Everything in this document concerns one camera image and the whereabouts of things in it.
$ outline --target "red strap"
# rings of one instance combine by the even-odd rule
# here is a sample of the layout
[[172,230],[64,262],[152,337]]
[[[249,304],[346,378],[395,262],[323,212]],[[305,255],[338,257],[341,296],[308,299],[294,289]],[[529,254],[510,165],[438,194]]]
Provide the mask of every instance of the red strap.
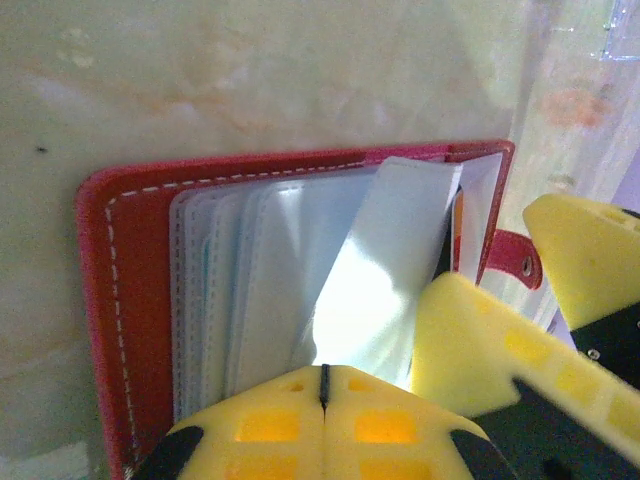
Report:
[[527,288],[542,284],[542,262],[529,237],[507,230],[496,230],[487,260],[487,268],[508,273]]

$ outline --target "white stitching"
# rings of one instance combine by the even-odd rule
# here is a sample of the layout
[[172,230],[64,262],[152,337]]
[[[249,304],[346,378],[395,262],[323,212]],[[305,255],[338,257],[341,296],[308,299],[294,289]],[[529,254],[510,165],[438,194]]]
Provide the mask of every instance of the white stitching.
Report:
[[[483,153],[488,153],[491,150],[487,150],[487,151],[463,151],[463,152],[443,152],[443,153],[433,153],[433,154],[427,154],[427,155],[421,155],[421,156],[412,156],[413,159],[416,160],[420,160],[420,159],[425,159],[425,158],[433,158],[433,157],[438,157],[438,156],[443,156],[443,157],[456,157],[456,156],[460,156],[460,155],[466,155],[469,153],[474,153],[474,154],[478,154],[481,155]],[[342,165],[331,165],[331,166],[319,166],[319,167],[307,167],[307,168],[296,168],[294,171],[295,173],[302,173],[302,172],[314,172],[316,170],[318,171],[322,171],[322,170],[336,170],[336,169],[345,169],[345,168],[352,168],[352,167],[359,167],[359,166],[363,166],[367,164],[367,159],[359,161],[359,162],[352,162],[352,163],[346,163],[346,164],[342,164]],[[283,170],[282,172],[280,171],[273,171],[273,172],[260,172],[258,174],[255,173],[248,173],[248,174],[237,174],[237,175],[232,175],[232,176],[227,176],[227,177],[216,177],[215,180],[219,181],[219,182],[224,182],[224,181],[228,181],[229,179],[240,179],[240,178],[255,178],[257,177],[268,177],[268,176],[280,176],[282,174],[288,175],[290,173],[293,173],[294,171],[292,170]],[[187,181],[183,181],[182,183],[164,183],[162,184],[162,187],[164,188],[176,188],[179,187],[180,185],[184,185],[184,186],[188,186],[188,185],[193,185],[194,183],[210,183],[212,182],[211,179],[209,178],[203,178],[203,179],[198,179],[198,180],[187,180]],[[144,187],[141,190],[131,190],[131,191],[127,191],[127,192],[123,192],[120,194],[121,197],[130,197],[133,195],[137,195],[139,193],[151,193],[151,192],[155,192],[160,190],[160,186],[151,186],[151,187]],[[140,456],[140,452],[138,450],[139,447],[139,442],[137,439],[137,433],[136,433],[136,422],[135,422],[135,417],[134,417],[134,413],[133,413],[133,404],[132,404],[132,400],[131,400],[131,384],[129,382],[129,371],[126,367],[126,355],[125,355],[125,344],[124,344],[124,337],[122,335],[122,319],[121,319],[121,308],[120,308],[120,300],[119,300],[119,295],[118,295],[118,285],[117,285],[117,281],[118,281],[118,273],[117,273],[117,267],[115,265],[115,261],[116,261],[116,248],[115,248],[115,244],[114,244],[114,229],[112,226],[112,212],[111,212],[111,208],[117,201],[117,197],[111,198],[109,200],[109,202],[107,203],[107,208],[105,208],[105,217],[107,220],[107,232],[108,232],[108,237],[109,237],[109,242],[110,242],[110,251],[111,251],[111,260],[112,260],[112,264],[111,264],[111,269],[112,269],[112,277],[113,277],[113,297],[114,297],[114,311],[115,311],[115,315],[116,315],[116,328],[118,331],[118,345],[120,347],[120,359],[122,361],[122,378],[124,380],[124,393],[125,393],[125,400],[126,400],[126,404],[127,404],[127,409],[128,409],[128,416],[129,416],[129,424],[130,424],[130,429],[131,429],[131,444],[132,444],[132,450],[133,450],[133,454],[134,454],[134,459],[135,462],[137,463],[139,460],[139,456]]]

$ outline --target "red card holder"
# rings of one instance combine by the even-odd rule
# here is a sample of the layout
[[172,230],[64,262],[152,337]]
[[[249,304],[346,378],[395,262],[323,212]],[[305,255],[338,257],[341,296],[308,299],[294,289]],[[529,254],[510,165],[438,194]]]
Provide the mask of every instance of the red card holder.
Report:
[[[512,143],[497,140],[244,155],[114,167],[89,177],[77,195],[76,221],[112,478],[123,479],[127,469],[135,469],[172,426],[169,206],[176,194],[361,168],[389,156],[457,163],[501,153],[477,280],[491,267],[508,271],[531,287],[542,278],[539,265],[533,262],[526,275],[519,274],[523,259],[535,256],[531,243],[511,245],[508,235],[495,235],[513,150]],[[491,255],[494,238],[501,239],[501,252],[510,253],[497,259]]]

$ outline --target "red leather cover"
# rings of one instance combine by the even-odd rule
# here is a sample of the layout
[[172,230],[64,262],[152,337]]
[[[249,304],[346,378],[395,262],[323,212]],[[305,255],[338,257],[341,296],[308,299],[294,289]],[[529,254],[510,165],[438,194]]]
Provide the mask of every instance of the red leather cover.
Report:
[[84,296],[112,478],[124,478],[172,426],[169,205],[182,190],[381,163],[396,155],[503,161],[484,241],[482,276],[514,146],[506,141],[245,155],[114,167],[76,198]]

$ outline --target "marble surface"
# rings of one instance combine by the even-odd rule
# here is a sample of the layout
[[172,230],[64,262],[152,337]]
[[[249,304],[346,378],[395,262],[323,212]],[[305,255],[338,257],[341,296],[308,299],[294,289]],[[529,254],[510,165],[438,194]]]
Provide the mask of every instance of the marble surface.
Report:
[[[640,142],[638,66],[598,60],[611,2],[586,5],[2,2],[0,462],[84,442],[91,475],[106,476],[73,225],[87,175],[221,153],[510,137],[519,149],[500,222],[522,230],[522,208],[545,191],[610,199]],[[485,283],[550,320],[547,290]]]

